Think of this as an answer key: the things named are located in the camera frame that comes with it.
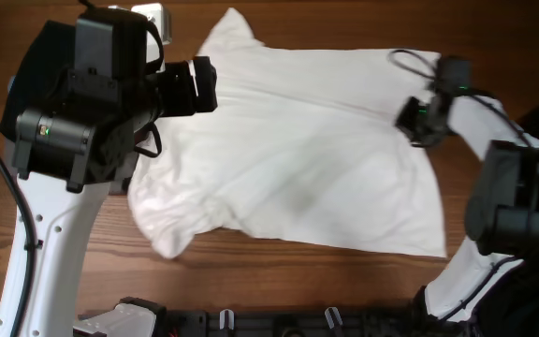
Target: black fabric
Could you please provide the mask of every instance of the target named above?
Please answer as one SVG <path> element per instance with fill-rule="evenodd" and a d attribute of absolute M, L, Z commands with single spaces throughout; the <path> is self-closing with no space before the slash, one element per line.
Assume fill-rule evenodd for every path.
<path fill-rule="evenodd" d="M 47 96 L 55 86 L 60 72 L 74 63 L 74 35 L 74 26 L 49 21 L 33 41 L 22 59 L 7 96 L 0 123 L 0 132 L 7 139 L 16 141 L 18 115 L 28 105 Z"/>
<path fill-rule="evenodd" d="M 539 256 L 507 273 L 478 307 L 486 337 L 539 337 Z"/>

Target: table surface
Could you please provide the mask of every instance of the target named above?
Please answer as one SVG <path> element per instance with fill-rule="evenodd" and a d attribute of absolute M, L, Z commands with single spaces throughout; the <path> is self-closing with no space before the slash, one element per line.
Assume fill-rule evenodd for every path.
<path fill-rule="evenodd" d="M 191 58 L 226 10 L 235 7 L 268 47 L 404 47 L 462 55 L 473 62 L 474 86 L 495 93 L 512 117 L 539 103 L 539 2 L 182 0 L 166 7 L 174 32 L 173 44 L 166 47 L 168 61 Z M 7 82 L 44 22 L 73 23 L 82 11 L 72 0 L 0 0 L 0 118 Z M 480 164 L 455 138 L 429 150 L 429 156 L 453 256 L 464 236 L 463 211 Z M 0 178 L 0 296 L 14 219 L 13 199 Z M 254 240 L 228 230 L 198 235 L 182 255 L 164 260 L 134 225 L 126 198 L 110 197 L 89 241 L 76 312 L 109 309 L 125 296 L 209 311 L 398 305 L 446 262 Z"/>

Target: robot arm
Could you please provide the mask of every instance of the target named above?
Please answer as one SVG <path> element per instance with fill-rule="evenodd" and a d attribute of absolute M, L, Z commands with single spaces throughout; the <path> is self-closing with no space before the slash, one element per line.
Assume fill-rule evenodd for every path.
<path fill-rule="evenodd" d="M 159 117 L 187 116 L 217 106 L 209 58 L 195 59 L 196 80 L 186 62 L 164 64 L 161 37 L 169 40 L 168 14 L 159 4 L 133 9 L 144 15 L 95 7 L 81 14 L 74 65 L 59 76 L 67 90 L 57 83 L 59 95 L 36 102 L 17 118 L 13 166 L 38 244 L 32 291 L 16 335 L 73 334 L 82 263 L 110 182 L 131 152 L 156 156 L 137 147 L 134 134 L 146 129 L 155 136 L 153 122 Z M 161 143 L 155 145 L 159 153 Z M 26 236 L 20 211 L 18 215 L 0 302 L 0 336 L 6 337 L 14 333 L 26 277 Z M 136 307 L 124 306 L 128 313 Z M 127 326 L 122 334 L 113 336 L 151 335 L 146 331 L 153 331 L 155 315 L 147 310 L 135 314 L 132 321 L 123 321 Z M 97 326 L 93 332 L 118 328 L 113 319 L 108 323 L 107 330 Z M 82 325 L 75 332 L 90 335 L 94 328 Z"/>
<path fill-rule="evenodd" d="M 453 131 L 484 161 L 465 213 L 468 237 L 419 296 L 426 315 L 460 322 L 473 316 L 501 277 L 539 248 L 539 139 L 509 121 L 497 100 L 466 94 L 466 61 L 441 59 L 431 79 L 431 102 L 421 105 L 411 98 L 397 127 L 421 147 Z"/>

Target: wood grain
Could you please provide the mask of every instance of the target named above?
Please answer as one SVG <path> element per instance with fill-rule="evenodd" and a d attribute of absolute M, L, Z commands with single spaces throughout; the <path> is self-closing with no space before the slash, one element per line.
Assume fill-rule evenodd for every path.
<path fill-rule="evenodd" d="M 46 20 L 74 22 L 82 7 L 73 4 L 0 0 L 0 118 L 8 79 L 28 46 Z M 475 86 L 496 93 L 511 116 L 539 103 L 539 2 L 197 0 L 166 6 L 175 33 L 166 49 L 168 60 L 192 57 L 226 9 L 235 7 L 255 36 L 272 48 L 408 47 L 455 53 L 473 61 Z M 464 207 L 480 165 L 460 139 L 448 139 L 429 156 L 443 196 L 452 256 L 464 235 Z M 0 178 L 0 296 L 14 218 L 14 202 Z M 253 240 L 228 230 L 197 236 L 184 254 L 169 261 L 151 249 L 129 219 L 126 199 L 108 198 L 89 242 L 77 313 L 108 309 L 124 296 L 159 301 L 172 309 L 205 310 L 399 304 L 446 263 Z"/>

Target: white t-shirt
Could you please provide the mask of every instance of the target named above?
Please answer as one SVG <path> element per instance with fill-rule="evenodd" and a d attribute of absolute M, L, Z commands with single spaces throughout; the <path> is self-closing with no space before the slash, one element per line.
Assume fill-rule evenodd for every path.
<path fill-rule="evenodd" d="M 231 8 L 199 52 L 217 69 L 218 109 L 159 119 L 164 151 L 141 156 L 130 184 L 130 208 L 153 248 L 174 257 L 195 234 L 228 227 L 445 256 L 430 161 L 393 126 L 426 82 L 391 65 L 388 52 L 266 48 Z"/>

